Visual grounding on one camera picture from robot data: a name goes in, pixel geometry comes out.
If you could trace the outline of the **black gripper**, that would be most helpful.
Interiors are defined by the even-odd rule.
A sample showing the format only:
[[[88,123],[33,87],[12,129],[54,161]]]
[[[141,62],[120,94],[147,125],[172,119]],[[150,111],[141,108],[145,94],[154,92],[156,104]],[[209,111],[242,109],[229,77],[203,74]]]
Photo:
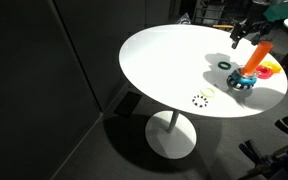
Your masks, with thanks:
[[[244,21],[237,24],[237,28],[234,28],[231,32],[230,38],[232,39],[232,48],[236,49],[239,41],[252,33],[256,35],[251,39],[252,45],[257,45],[260,39],[270,32],[272,24],[268,21],[251,21],[245,19]]]

